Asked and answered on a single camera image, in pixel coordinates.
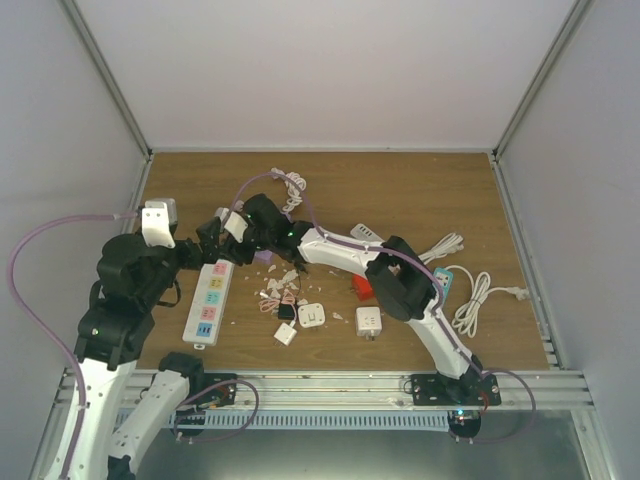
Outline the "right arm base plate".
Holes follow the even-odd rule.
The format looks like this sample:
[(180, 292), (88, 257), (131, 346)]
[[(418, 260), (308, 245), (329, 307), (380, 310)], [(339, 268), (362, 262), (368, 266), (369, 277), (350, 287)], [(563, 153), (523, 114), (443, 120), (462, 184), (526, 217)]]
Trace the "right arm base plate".
[(502, 403), (494, 375), (481, 379), (468, 373), (454, 380), (440, 373), (412, 374), (404, 389), (415, 406), (444, 408), (450, 433), (460, 439), (474, 439), (488, 408)]

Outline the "red cube socket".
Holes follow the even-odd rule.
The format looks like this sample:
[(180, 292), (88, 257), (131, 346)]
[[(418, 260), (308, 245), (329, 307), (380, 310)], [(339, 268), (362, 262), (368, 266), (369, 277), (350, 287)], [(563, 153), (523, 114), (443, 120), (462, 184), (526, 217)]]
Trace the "red cube socket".
[(360, 275), (351, 276), (351, 289), (356, 294), (359, 301), (364, 302), (375, 297), (373, 287), (369, 281)]

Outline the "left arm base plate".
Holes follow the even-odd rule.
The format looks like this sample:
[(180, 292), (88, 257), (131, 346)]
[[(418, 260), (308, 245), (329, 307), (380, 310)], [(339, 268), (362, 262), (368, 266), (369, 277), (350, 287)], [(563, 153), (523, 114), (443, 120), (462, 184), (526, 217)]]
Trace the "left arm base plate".
[(232, 380), (237, 378), (234, 373), (205, 373), (200, 383), (203, 389), (218, 383), (220, 386), (177, 408), (172, 421), (174, 435), (193, 438), (203, 433), (210, 411), (235, 403), (236, 384)]

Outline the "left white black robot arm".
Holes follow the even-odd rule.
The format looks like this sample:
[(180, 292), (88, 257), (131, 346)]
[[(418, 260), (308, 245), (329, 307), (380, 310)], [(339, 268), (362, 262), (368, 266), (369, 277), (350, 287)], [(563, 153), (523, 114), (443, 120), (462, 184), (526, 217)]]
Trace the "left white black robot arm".
[(155, 321), (153, 310), (183, 270), (198, 270), (219, 257), (220, 221), (197, 230), (195, 240), (177, 240), (168, 221), (153, 240), (148, 227), (118, 235), (102, 248), (98, 280), (66, 352), (74, 391), (49, 479), (133, 479), (149, 446), (178, 405), (193, 404), (206, 391), (201, 360), (171, 352), (141, 402), (116, 422), (126, 386), (136, 370)]

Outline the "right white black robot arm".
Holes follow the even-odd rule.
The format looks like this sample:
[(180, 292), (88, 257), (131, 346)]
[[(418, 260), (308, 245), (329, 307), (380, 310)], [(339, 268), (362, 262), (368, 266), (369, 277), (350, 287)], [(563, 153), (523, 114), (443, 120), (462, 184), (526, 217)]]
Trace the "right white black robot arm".
[(444, 317), (442, 287), (402, 238), (354, 240), (315, 219), (293, 221), (264, 194), (216, 216), (226, 236), (221, 251), (238, 265), (267, 250), (300, 268), (318, 264), (366, 278), (385, 313), (406, 323), (430, 354), (447, 400), (464, 405), (486, 395), (481, 363)]

